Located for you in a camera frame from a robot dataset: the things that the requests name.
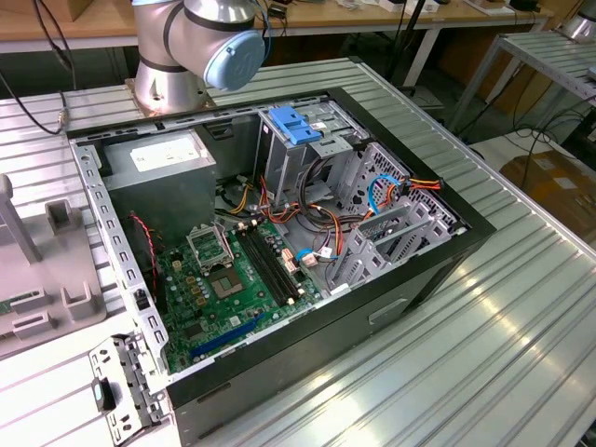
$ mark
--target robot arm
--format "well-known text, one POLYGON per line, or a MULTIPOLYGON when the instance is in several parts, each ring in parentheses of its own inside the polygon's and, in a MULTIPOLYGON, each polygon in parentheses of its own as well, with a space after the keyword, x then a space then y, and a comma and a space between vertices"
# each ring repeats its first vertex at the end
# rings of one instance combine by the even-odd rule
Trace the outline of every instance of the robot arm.
POLYGON ((578 43, 593 42, 596 37, 596 0, 585 0, 561 31, 578 43))
POLYGON ((133 0, 141 63, 135 96, 160 114, 196 109, 202 82, 246 85, 263 62, 250 0, 133 0))

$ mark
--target workbench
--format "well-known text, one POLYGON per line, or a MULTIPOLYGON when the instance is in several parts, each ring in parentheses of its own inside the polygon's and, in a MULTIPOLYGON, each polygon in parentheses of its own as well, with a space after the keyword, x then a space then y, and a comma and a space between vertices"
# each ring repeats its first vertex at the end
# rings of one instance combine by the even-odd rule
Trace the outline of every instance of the workbench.
POLYGON ((567 92, 592 105, 596 104, 596 81, 588 76, 588 69, 596 67, 596 43, 578 44, 556 31, 503 34, 494 39, 476 73, 467 84, 455 106, 449 123, 450 130, 454 130, 461 120, 501 51, 513 56, 513 60, 494 87, 493 93, 487 99, 488 102, 508 84, 520 64, 525 63, 552 80, 558 88, 546 108, 546 114, 537 125, 538 129, 561 110, 562 99, 567 92))
MULTIPOLYGON (((517 11, 515 14, 488 16, 463 2, 453 0, 439 7, 436 13, 422 14, 414 29, 426 30, 425 37, 416 53, 412 68, 404 86, 415 85, 422 72, 440 30, 446 28, 475 28, 479 26, 502 26, 531 24, 532 31, 540 31, 552 13, 542 8, 539 13, 517 11)), ((288 28, 286 35, 349 34, 396 31, 400 14, 366 5, 362 9, 348 10, 335 0, 322 4, 294 2, 288 5, 288 28)), ((410 21, 404 15, 401 29, 410 21)), ((256 28, 263 23, 255 21, 256 28)), ((273 35, 284 33, 280 20, 271 20, 273 35)), ((71 48, 129 47, 137 45, 134 14, 129 0, 94 0, 74 22, 61 23, 71 48)), ((49 50, 36 19, 23 14, 0 11, 0 54, 49 50)))
MULTIPOLYGON (((596 417, 596 253, 363 63, 262 69, 219 105, 342 87, 498 232, 434 297, 199 446, 568 445, 596 417)), ((66 94, 72 129, 141 118, 126 87, 66 94)), ((42 123, 56 94, 26 98, 42 123)), ((0 362, 3 445, 109 446, 88 351, 133 329, 63 136, 0 102, 0 171, 21 217, 68 198, 83 209, 108 319, 0 362)), ((133 447, 176 447, 164 424, 133 447)))

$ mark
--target side panel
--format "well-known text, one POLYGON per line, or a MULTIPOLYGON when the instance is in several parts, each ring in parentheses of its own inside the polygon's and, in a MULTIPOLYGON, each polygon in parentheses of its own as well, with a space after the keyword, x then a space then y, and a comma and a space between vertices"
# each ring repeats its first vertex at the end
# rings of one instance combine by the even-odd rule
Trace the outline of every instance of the side panel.
POLYGON ((182 446, 207 437, 223 424, 395 321, 428 284, 442 283, 445 273, 452 270, 446 267, 456 263, 457 260, 447 260, 433 266, 395 290, 312 332, 298 343, 177 408, 175 413, 182 446))

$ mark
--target aluminum table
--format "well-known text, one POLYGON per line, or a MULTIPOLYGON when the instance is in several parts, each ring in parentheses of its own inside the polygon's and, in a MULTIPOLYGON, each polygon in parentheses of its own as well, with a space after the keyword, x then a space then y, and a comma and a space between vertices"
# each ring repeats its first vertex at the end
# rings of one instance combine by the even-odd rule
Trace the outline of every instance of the aluminum table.
POLYGON ((558 105, 567 91, 580 100, 591 99, 589 102, 596 104, 596 82, 588 77, 588 69, 596 66, 596 43, 578 44, 556 31, 503 34, 494 39, 455 106, 455 113, 448 126, 451 131, 460 122, 500 51, 506 51, 514 59, 487 98, 488 102, 505 87, 519 65, 525 63, 560 86, 558 94, 547 108, 549 112, 542 118, 543 124, 559 110, 558 105))
MULTIPOLYGON (((596 417, 596 253, 365 64, 263 69, 218 104, 343 87, 498 232, 436 295, 198 446, 564 445, 596 417)), ((140 117, 124 87, 67 94, 72 126, 140 117)), ((28 98, 44 123, 57 95, 28 98)), ((70 149, 0 102, 0 171, 21 215, 68 197, 84 209, 109 318, 0 362, 3 445, 110 445, 87 352, 132 330, 70 149)), ((134 447, 179 444, 164 424, 134 447)))

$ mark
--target ram slot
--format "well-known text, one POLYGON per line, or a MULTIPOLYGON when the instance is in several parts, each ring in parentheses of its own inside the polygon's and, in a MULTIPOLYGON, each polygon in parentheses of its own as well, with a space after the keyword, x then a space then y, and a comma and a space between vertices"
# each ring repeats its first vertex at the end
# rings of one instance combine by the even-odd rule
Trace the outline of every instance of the ram slot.
POLYGON ((297 299, 299 297, 296 286, 257 232, 240 235, 238 242, 279 306, 286 305, 290 298, 297 299))

